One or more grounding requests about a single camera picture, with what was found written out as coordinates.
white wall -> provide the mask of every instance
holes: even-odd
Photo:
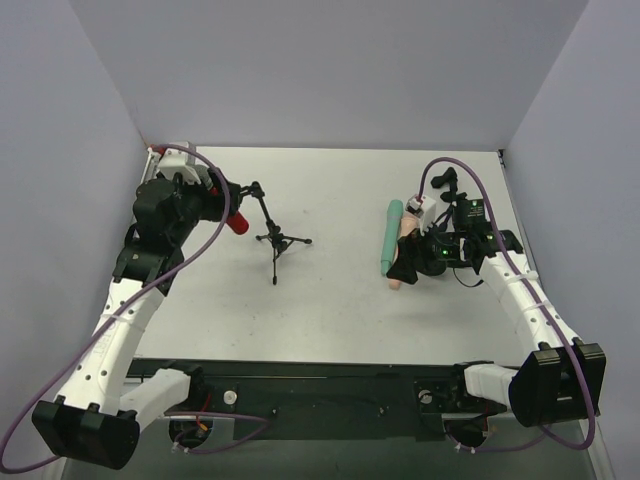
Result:
[[[586,0],[71,0],[150,141],[506,146]]]
[[[592,0],[506,168],[552,300],[608,366],[602,429],[619,479],[640,471],[640,2]]]
[[[144,144],[66,0],[0,2],[0,434],[87,338]],[[44,458],[30,420],[9,466]]]

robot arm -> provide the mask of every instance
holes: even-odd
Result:
[[[150,153],[136,191],[135,223],[126,235],[96,331],[134,294],[184,261],[181,247],[200,220],[220,221],[224,198],[212,172],[187,153]],[[240,186],[227,183],[230,218],[238,219]],[[123,383],[147,324],[169,293],[173,278],[158,284],[115,321],[87,351],[54,402],[40,401],[32,421],[53,453],[122,468],[140,432],[175,405],[199,410],[206,397],[197,367],[169,365],[122,395]]]
[[[515,235],[500,231],[515,272],[501,252],[496,233],[485,217],[483,199],[468,200],[457,190],[457,176],[450,168],[432,180],[434,188],[449,184],[441,197],[450,203],[447,220],[435,225],[429,207],[428,221],[398,241],[398,258],[387,273],[390,279],[413,284],[417,273],[437,276],[447,267],[473,268],[496,296],[507,314],[509,327],[518,336],[525,352],[530,352],[519,368],[506,368],[490,362],[465,364],[463,395],[492,400],[509,407],[524,426],[544,425],[587,417],[585,401],[575,369],[556,331],[543,315],[546,307],[559,330],[572,344],[584,373],[592,403],[597,411],[606,358],[598,344],[585,345],[569,328],[544,293],[535,271],[529,268],[522,246]],[[433,200],[409,201],[407,211],[420,215]],[[453,231],[447,231],[448,219]],[[534,299],[525,281],[534,289]]]

microphone stand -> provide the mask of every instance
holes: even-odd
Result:
[[[262,209],[262,213],[264,214],[264,217],[266,219],[268,233],[266,235],[256,235],[256,240],[268,240],[271,244],[271,247],[273,249],[273,284],[277,285],[278,275],[276,271],[276,262],[280,258],[280,256],[285,251],[287,251],[287,249],[295,242],[304,243],[305,245],[311,245],[311,243],[313,243],[313,240],[311,240],[310,238],[291,237],[282,233],[282,228],[280,227],[280,225],[277,225],[269,215],[269,210],[267,210],[267,205],[264,202],[265,193],[258,182],[253,182],[248,187],[243,187],[242,190],[240,190],[241,198],[249,195],[258,200],[258,203],[260,203],[260,208]]]

purple cable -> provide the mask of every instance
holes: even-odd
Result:
[[[507,263],[509,264],[509,267],[511,268],[511,270],[513,270],[513,272],[516,275],[521,275],[520,270],[518,269],[516,264],[513,262],[513,260],[509,256],[509,253],[507,252],[507,249],[506,249],[506,247],[504,245],[504,242],[502,241],[502,235],[500,235],[500,230],[498,229],[498,225],[496,223],[496,219],[495,219],[495,216],[493,214],[493,207],[491,206],[491,201],[489,200],[489,195],[487,194],[487,191],[484,188],[484,185],[482,184],[482,180],[480,180],[480,177],[478,177],[478,175],[468,165],[466,165],[464,162],[458,160],[457,158],[451,158],[451,157],[440,157],[440,158],[436,158],[434,160],[431,160],[431,162],[429,162],[429,164],[425,167],[424,171],[422,172],[422,178],[420,179],[420,190],[418,191],[418,198],[419,199],[422,198],[422,194],[424,192],[424,183],[425,183],[425,180],[427,178],[427,172],[429,172],[431,167],[433,167],[434,165],[436,165],[438,163],[442,163],[442,162],[453,163],[454,165],[458,165],[459,167],[463,168],[471,176],[471,178],[473,178],[473,181],[478,186],[478,189],[480,190],[480,193],[482,194],[482,198],[484,199],[484,203],[485,203],[485,206],[487,208],[487,213],[489,214],[489,221],[491,222],[491,228],[493,230],[493,233],[495,234],[496,241],[498,243],[498,247],[500,248],[500,252],[502,252],[502,254],[504,255],[504,258],[507,261]],[[522,279],[522,283],[524,284],[526,289],[529,291],[529,294],[531,295],[533,300],[537,304],[541,304],[542,303],[542,299],[538,295],[538,292],[536,292],[536,290],[533,287],[533,285],[531,285],[531,282],[529,282],[528,279],[523,278]],[[574,368],[574,370],[576,372],[576,378],[578,379],[578,384],[580,385],[580,391],[582,392],[582,396],[584,398],[584,403],[585,403],[585,406],[587,407],[587,418],[589,419],[589,428],[587,430],[587,436],[586,436],[584,442],[582,442],[582,443],[569,442],[568,440],[565,440],[564,438],[556,435],[555,433],[551,432],[549,429],[547,429],[547,428],[545,428],[543,426],[541,426],[540,429],[545,433],[545,435],[547,435],[548,437],[552,438],[553,440],[555,440],[556,442],[560,443],[561,445],[564,445],[567,448],[571,448],[573,450],[586,450],[593,443],[593,440],[594,440],[595,434],[596,434],[595,409],[593,408],[593,402],[591,400],[591,394],[589,393],[589,386],[587,385],[587,380],[584,377],[584,372],[582,371],[582,367],[580,366],[580,362],[578,361],[578,357],[576,356],[575,352],[573,351],[573,348],[571,348],[571,345],[569,344],[569,340],[567,340],[567,337],[565,337],[564,333],[560,329],[560,326],[558,325],[558,322],[556,322],[555,318],[553,318],[553,315],[551,315],[551,312],[549,312],[549,310],[547,309],[546,306],[541,305],[540,306],[540,310],[542,311],[542,314],[544,315],[544,317],[547,319],[547,321],[551,325],[551,328],[553,328],[554,332],[556,333],[556,335],[558,336],[558,338],[562,342],[562,346],[565,348],[567,354],[569,355],[569,360],[571,361],[571,364],[573,365],[573,368]]]
[[[0,441],[0,473],[18,474],[18,473],[31,472],[33,470],[37,470],[38,468],[44,467],[45,465],[48,465],[51,462],[54,462],[58,460],[58,458],[60,458],[57,456],[53,456],[53,457],[47,458],[46,460],[42,460],[38,463],[34,463],[32,465],[28,465],[26,467],[20,467],[20,468],[9,468],[4,465],[4,453],[5,453],[5,450],[7,449],[7,445],[9,444],[9,440],[11,440],[13,433],[16,431],[16,428],[18,428],[18,425],[24,419],[24,417],[27,416],[27,414],[29,413],[29,410],[31,410],[35,406],[35,404],[38,403],[38,400],[40,400],[44,396],[44,394],[51,389],[51,387],[53,387],[56,383],[58,383],[58,381],[60,381],[68,371],[75,368],[75,366],[78,364],[78,362],[80,362],[80,360],[85,355],[85,353],[89,351],[89,349],[93,346],[93,344],[96,343],[98,339],[109,329],[109,327],[111,327],[111,325],[113,325],[117,321],[118,317],[122,315],[129,308],[130,305],[138,301],[144,294],[151,291],[161,283],[174,277],[183,268],[191,265],[191,263],[193,263],[193,261],[196,258],[202,255],[211,246],[211,244],[216,240],[216,238],[218,238],[218,236],[222,232],[222,229],[224,228],[224,225],[227,221],[227,217],[229,216],[229,207],[231,205],[231,195],[229,193],[229,187],[227,185],[227,182],[224,180],[224,175],[222,175],[222,172],[218,169],[218,167],[216,167],[213,163],[211,163],[204,155],[196,152],[195,150],[191,150],[189,148],[185,148],[180,145],[173,145],[171,143],[167,143],[162,145],[155,145],[153,146],[153,148],[154,149],[167,148],[171,150],[179,150],[181,152],[188,153],[198,158],[199,160],[204,162],[210,169],[212,169],[213,173],[220,180],[220,184],[222,186],[222,193],[224,194],[224,211],[222,213],[222,218],[220,219],[220,224],[218,225],[218,228],[216,228],[216,231],[213,232],[213,235],[211,235],[209,240],[207,240],[205,244],[202,247],[200,247],[200,249],[196,253],[191,255],[188,259],[186,259],[180,265],[177,265],[172,270],[168,271],[161,277],[157,278],[147,286],[140,289],[138,292],[132,295],[131,298],[125,301],[124,304],[120,306],[120,308],[118,308],[113,313],[113,316],[109,317],[109,319],[104,323],[104,325],[102,325],[98,330],[94,332],[91,338],[78,351],[78,353],[73,357],[73,359],[67,365],[65,365],[58,373],[56,373],[51,378],[51,380],[49,380],[40,390],[38,390],[38,392],[27,402],[27,404],[22,408],[22,410],[20,410],[20,412],[18,413],[16,418],[13,420],[13,422],[11,422],[11,425],[9,425],[9,428],[7,428],[7,431],[2,437],[2,441]]]
[[[208,418],[233,418],[234,420],[247,420],[249,422],[258,422],[263,424],[261,427],[255,429],[253,432],[242,437],[241,439],[235,440],[221,447],[209,448],[204,450],[189,449],[188,453],[193,455],[211,455],[213,453],[220,453],[226,450],[231,450],[232,448],[238,447],[243,443],[248,442],[252,438],[257,437],[262,432],[264,432],[267,428],[269,428],[269,425],[270,425],[269,420],[267,420],[266,418],[254,417],[253,415],[241,415],[238,413],[218,413],[218,412],[167,412],[165,413],[165,417],[171,417],[171,416],[177,417],[177,416],[187,416],[187,415],[199,416],[200,418],[207,418],[207,417]],[[180,440],[180,438],[182,438],[182,436],[184,436],[186,433],[187,432],[182,432],[178,434],[174,439],[174,442],[177,442],[178,440]]]

